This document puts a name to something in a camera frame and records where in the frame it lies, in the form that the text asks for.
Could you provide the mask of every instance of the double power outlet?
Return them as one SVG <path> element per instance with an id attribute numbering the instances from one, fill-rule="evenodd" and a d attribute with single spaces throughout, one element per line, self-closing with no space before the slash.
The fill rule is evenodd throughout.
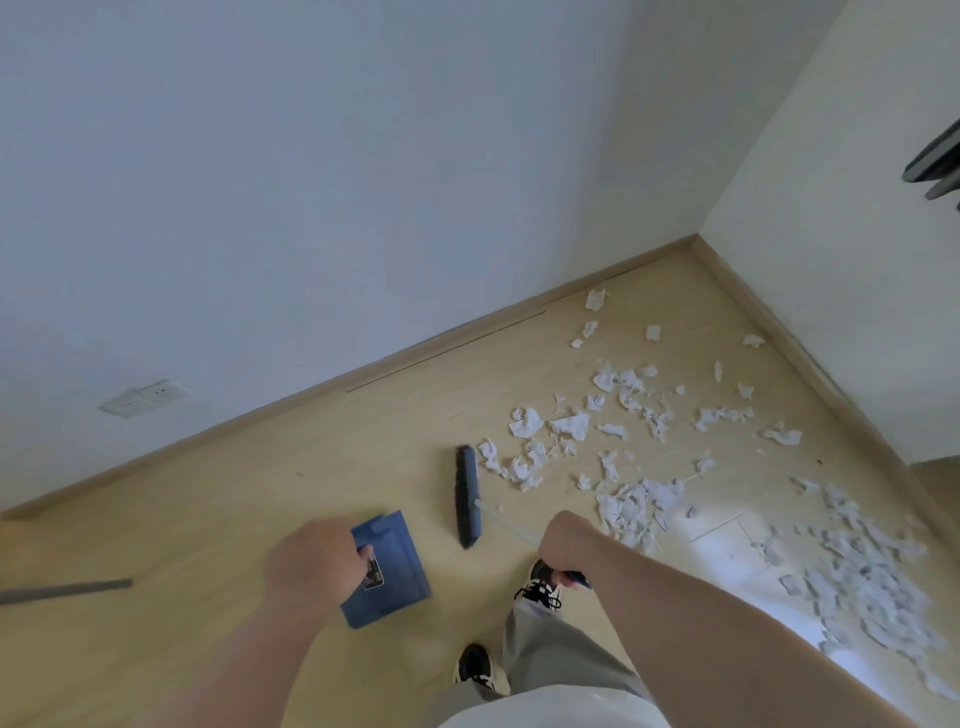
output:
<path id="1" fill-rule="evenodd" d="M 189 394 L 175 381 L 161 379 L 149 387 L 128 389 L 119 397 L 105 401 L 97 409 L 109 415 L 116 415 L 124 420 L 129 420 L 153 412 L 172 401 L 182 400 Z"/>

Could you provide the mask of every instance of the person's right shoe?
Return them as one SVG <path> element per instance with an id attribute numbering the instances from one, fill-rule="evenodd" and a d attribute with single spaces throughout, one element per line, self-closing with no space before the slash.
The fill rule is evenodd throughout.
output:
<path id="1" fill-rule="evenodd" d="M 542 559 L 537 559 L 537 563 L 530 569 L 530 579 L 514 594 L 514 599 L 529 599 L 551 612 L 556 612 L 562 606 L 559 593 L 560 587 L 553 583 L 553 570 L 544 564 Z"/>
<path id="2" fill-rule="evenodd" d="M 467 680 L 482 685 L 488 690 L 493 688 L 493 662 L 490 653 L 482 644 L 468 644 L 460 653 L 457 660 L 457 670 L 454 674 L 455 683 L 466 683 Z"/>

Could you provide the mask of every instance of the forearm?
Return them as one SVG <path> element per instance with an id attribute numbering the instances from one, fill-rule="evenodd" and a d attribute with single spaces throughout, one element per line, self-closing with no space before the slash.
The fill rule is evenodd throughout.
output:
<path id="1" fill-rule="evenodd" d="M 274 728 L 328 615 L 265 601 L 216 650 L 196 684 L 139 728 Z"/>
<path id="2" fill-rule="evenodd" d="M 910 726 L 775 619 L 583 529 L 582 570 L 674 728 Z"/>

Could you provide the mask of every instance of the foot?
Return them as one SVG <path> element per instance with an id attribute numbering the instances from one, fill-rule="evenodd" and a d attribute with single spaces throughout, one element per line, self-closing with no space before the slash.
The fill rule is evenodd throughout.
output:
<path id="1" fill-rule="evenodd" d="M 544 564 L 542 559 L 537 559 L 537 563 L 530 569 L 529 581 L 523 589 L 514 594 L 514 599 L 536 601 L 540 606 L 556 612 L 561 607 L 557 597 L 559 593 L 560 587 L 553 580 L 553 570 Z"/>
<path id="2" fill-rule="evenodd" d="M 472 680 L 488 690 L 493 690 L 493 663 L 490 653 L 482 644 L 468 644 L 457 661 L 453 682 L 466 683 Z"/>

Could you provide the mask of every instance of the gray pants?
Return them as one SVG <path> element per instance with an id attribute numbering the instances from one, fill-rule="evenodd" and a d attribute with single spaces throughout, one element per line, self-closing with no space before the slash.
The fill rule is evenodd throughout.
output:
<path id="1" fill-rule="evenodd" d="M 576 627 L 529 599 L 518 599 L 503 629 L 503 668 L 511 694 L 548 685 L 581 685 L 653 698 L 640 678 Z M 456 714 L 504 697 L 467 680 L 438 695 L 420 728 L 437 728 Z"/>

